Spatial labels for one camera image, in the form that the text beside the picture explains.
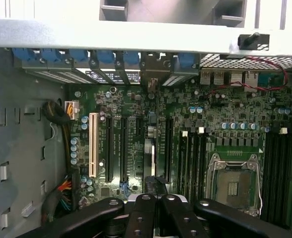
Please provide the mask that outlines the short expansion slot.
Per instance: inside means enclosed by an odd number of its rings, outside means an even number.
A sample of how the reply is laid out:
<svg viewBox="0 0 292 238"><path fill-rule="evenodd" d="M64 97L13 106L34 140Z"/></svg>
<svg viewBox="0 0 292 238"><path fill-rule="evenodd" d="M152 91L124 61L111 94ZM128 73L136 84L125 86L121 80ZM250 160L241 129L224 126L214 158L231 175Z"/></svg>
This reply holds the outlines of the short expansion slot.
<svg viewBox="0 0 292 238"><path fill-rule="evenodd" d="M142 117L136 117L136 135L140 136L143 130L144 119Z"/></svg>

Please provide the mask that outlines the black intrusion switch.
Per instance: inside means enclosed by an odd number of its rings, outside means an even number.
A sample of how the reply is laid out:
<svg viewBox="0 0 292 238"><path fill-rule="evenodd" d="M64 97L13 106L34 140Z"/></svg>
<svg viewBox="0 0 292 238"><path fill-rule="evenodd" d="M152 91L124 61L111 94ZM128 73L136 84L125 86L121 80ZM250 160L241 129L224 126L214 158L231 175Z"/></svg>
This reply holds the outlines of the black intrusion switch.
<svg viewBox="0 0 292 238"><path fill-rule="evenodd" d="M237 45L240 50L256 50L268 51L269 50L269 34L260 34L255 32L253 34L241 34L238 37Z"/></svg>

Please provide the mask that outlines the silver rear port block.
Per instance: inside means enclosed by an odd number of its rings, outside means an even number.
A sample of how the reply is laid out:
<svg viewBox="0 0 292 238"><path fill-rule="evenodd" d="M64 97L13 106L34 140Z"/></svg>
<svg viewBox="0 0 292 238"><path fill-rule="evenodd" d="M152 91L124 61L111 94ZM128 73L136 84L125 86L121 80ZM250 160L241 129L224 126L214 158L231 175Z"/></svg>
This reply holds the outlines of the silver rear port block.
<svg viewBox="0 0 292 238"><path fill-rule="evenodd" d="M200 85L221 87L230 85L243 87L245 92L256 92L259 73L248 70L203 69L200 72Z"/></svg>

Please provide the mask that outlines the blue slot clip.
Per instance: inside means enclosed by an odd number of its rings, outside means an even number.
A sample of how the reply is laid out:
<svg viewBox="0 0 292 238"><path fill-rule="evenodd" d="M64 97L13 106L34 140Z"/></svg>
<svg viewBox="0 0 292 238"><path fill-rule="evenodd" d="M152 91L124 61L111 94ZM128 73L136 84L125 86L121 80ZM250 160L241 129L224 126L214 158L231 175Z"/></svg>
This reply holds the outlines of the blue slot clip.
<svg viewBox="0 0 292 238"><path fill-rule="evenodd" d="M124 51L123 52L124 63L128 65L136 65L140 63L139 52L137 51Z"/></svg>
<svg viewBox="0 0 292 238"><path fill-rule="evenodd" d="M114 66L115 56L112 50L97 50L96 55L99 62Z"/></svg>
<svg viewBox="0 0 292 238"><path fill-rule="evenodd" d="M61 53L57 49L44 48L40 49L40 53L48 67L53 67L56 63L61 62Z"/></svg>
<svg viewBox="0 0 292 238"><path fill-rule="evenodd" d="M74 68L89 68L88 51L83 49L70 49L70 56L73 59Z"/></svg>
<svg viewBox="0 0 292 238"><path fill-rule="evenodd" d="M34 63L37 60L36 53L29 48L12 48L13 56L21 63Z"/></svg>
<svg viewBox="0 0 292 238"><path fill-rule="evenodd" d="M193 53L179 53L178 59L182 68L188 68L194 64L195 56Z"/></svg>

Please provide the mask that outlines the grey parts rack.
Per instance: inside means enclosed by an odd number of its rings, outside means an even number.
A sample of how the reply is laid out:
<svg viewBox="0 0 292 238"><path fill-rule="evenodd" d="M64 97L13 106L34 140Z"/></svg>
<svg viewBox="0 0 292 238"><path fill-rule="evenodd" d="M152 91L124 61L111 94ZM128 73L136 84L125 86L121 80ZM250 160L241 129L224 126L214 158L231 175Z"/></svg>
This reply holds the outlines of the grey parts rack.
<svg viewBox="0 0 292 238"><path fill-rule="evenodd" d="M100 0L100 20L242 27L247 0Z"/></svg>

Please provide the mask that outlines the white power connector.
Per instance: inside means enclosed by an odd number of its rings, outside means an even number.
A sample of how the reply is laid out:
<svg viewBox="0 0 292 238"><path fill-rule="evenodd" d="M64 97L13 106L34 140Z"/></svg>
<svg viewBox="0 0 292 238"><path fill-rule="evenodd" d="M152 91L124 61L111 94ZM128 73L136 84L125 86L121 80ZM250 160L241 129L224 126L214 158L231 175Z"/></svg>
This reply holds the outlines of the white power connector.
<svg viewBox="0 0 292 238"><path fill-rule="evenodd" d="M79 101L65 101L64 107L65 112L69 115L71 120L78 120L80 112Z"/></svg>

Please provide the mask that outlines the open PC case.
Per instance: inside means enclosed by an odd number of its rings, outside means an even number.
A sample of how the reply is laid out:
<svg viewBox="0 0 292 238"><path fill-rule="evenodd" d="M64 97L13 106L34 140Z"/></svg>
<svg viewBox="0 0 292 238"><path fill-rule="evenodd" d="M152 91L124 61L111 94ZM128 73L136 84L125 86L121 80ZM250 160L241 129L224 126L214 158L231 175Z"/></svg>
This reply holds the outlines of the open PC case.
<svg viewBox="0 0 292 238"><path fill-rule="evenodd" d="M269 34L269 50L240 50L241 34ZM16 60L12 48L29 48L34 63ZM48 67L40 49L57 49L61 62ZM88 51L89 68L74 68L70 49ZM112 50L114 66L97 59ZM124 63L124 51L140 63ZM193 53L182 68L179 53ZM259 73L259 88L292 88L292 31L226 26L75 21L69 24L0 19L0 238L16 238L69 215L58 186L70 173L64 102L73 85L200 85L203 69Z"/></svg>

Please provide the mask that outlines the long expansion slot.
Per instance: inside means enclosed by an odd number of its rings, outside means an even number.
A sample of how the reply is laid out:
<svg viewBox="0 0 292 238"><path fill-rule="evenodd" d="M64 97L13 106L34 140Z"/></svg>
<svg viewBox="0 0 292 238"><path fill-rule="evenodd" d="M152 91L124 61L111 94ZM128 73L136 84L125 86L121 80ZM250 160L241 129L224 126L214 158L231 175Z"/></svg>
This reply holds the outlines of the long expansion slot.
<svg viewBox="0 0 292 238"><path fill-rule="evenodd" d="M106 118L106 155L105 155L105 180L113 180L113 120L111 117Z"/></svg>
<svg viewBox="0 0 292 238"><path fill-rule="evenodd" d="M128 118L121 118L121 159L120 159L120 179L121 182L127 181L127 157L128 157Z"/></svg>
<svg viewBox="0 0 292 238"><path fill-rule="evenodd" d="M167 118L165 126L165 178L168 182L171 182L173 119Z"/></svg>

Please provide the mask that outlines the CPU socket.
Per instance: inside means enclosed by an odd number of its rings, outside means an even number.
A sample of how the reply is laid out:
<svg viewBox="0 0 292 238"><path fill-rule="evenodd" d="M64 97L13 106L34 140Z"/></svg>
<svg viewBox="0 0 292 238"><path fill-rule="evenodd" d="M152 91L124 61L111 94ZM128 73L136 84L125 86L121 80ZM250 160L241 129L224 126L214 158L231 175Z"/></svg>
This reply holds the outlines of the CPU socket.
<svg viewBox="0 0 292 238"><path fill-rule="evenodd" d="M256 153L212 153L206 172L205 198L259 217L263 208L260 170Z"/></svg>

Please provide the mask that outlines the white PCI expansion slot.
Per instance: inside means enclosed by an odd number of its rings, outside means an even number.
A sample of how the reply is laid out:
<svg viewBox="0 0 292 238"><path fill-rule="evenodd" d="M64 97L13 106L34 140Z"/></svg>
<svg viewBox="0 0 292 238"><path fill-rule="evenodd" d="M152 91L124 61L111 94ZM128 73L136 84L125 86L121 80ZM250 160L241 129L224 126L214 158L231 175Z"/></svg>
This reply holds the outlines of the white PCI expansion slot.
<svg viewBox="0 0 292 238"><path fill-rule="evenodd" d="M89 114L89 177L96 177L98 159L98 113Z"/></svg>

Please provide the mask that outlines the green motherboard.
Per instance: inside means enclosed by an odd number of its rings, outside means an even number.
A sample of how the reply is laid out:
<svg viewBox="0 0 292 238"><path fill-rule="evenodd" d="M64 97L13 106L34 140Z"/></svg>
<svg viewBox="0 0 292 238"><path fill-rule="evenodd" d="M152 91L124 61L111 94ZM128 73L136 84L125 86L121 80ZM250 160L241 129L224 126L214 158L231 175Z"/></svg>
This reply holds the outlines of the green motherboard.
<svg viewBox="0 0 292 238"><path fill-rule="evenodd" d="M196 159L194 143L192 196L189 197L189 158L191 133L207 134L207 166L212 153L256 153L260 160L261 197L266 133L272 134L272 157L268 223L290 230L281 223L281 169L282 135L288 135L288 179L286 184L286 213L288 209L289 168L292 138L292 88L281 86L256 88L245 92L243 87L230 85L213 87L187 83L168 87L154 86L148 89L140 85L73 85L67 101L79 101L78 120L68 119L65 131L67 158L70 173L58 186L61 206L74 213L105 198L118 198L124 203L134 203L136 197L146 191L148 176L165 178L165 125L173 119L173 145L171 182L167 180L169 194L180 197L186 208L192 210L201 198L195 198ZM98 159L96 177L89 177L89 114L98 113ZM113 120L113 180L105 180L106 118ZM128 118L127 181L120 179L121 118ZM136 117L144 119L140 136L136 135ZM273 212L273 145L279 135L280 166L277 181L276 223ZM169 228L163 215L160 199L163 192L157 191L153 235L179 237Z"/></svg>

